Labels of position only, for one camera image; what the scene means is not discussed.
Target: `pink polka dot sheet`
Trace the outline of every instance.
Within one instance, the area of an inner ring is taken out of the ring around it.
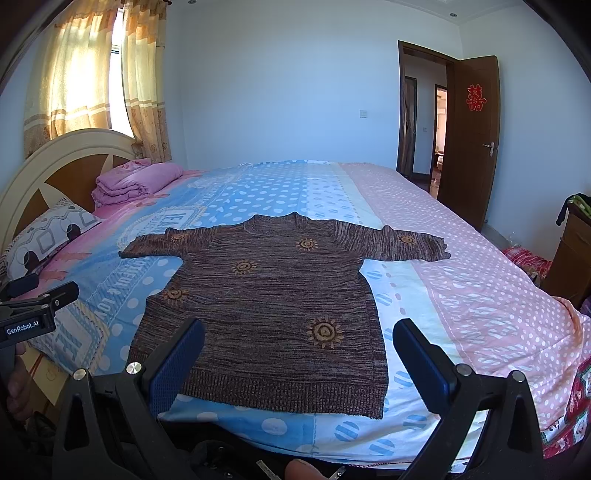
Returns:
[[[449,260],[413,260],[413,267],[465,363],[485,375],[526,374],[544,456],[582,440],[591,404],[591,319],[536,288],[482,235],[396,171],[340,166],[384,224],[445,239]]]

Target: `wooden door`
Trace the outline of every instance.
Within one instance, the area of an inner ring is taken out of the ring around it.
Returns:
[[[447,68],[446,148],[437,200],[476,230],[484,224],[495,177],[501,124],[497,58],[458,60]]]
[[[402,157],[397,170],[409,179],[413,175],[414,150],[417,140],[417,79],[412,77],[404,78],[402,121]]]

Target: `red patterned cloth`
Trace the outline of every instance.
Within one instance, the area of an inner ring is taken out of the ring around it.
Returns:
[[[550,458],[583,440],[591,407],[591,358],[574,378],[566,415],[542,432],[544,458]]]
[[[520,246],[507,248],[503,250],[503,254],[520,268],[530,267],[535,269],[542,278],[548,274],[548,270],[550,270],[550,266],[552,265],[551,260],[538,257],[538,255],[534,255],[526,248]]]

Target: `curtain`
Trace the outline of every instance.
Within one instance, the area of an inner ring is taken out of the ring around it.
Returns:
[[[25,104],[28,158],[80,128],[110,128],[109,59],[121,0],[74,0],[42,39]]]
[[[129,123],[152,163],[171,159],[162,93],[166,6],[163,0],[125,0],[121,45]]]

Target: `sweater sleeve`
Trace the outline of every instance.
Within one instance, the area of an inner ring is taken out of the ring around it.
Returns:
[[[435,262],[450,258],[443,238],[428,233],[393,230],[385,225],[376,230],[362,225],[329,220],[333,222],[336,242],[360,257],[372,260],[426,260]]]
[[[119,252],[121,258],[147,257],[150,255],[168,255],[182,257],[205,249],[213,237],[216,228],[196,228],[175,230],[169,228],[162,235],[142,235],[131,242],[125,250]]]

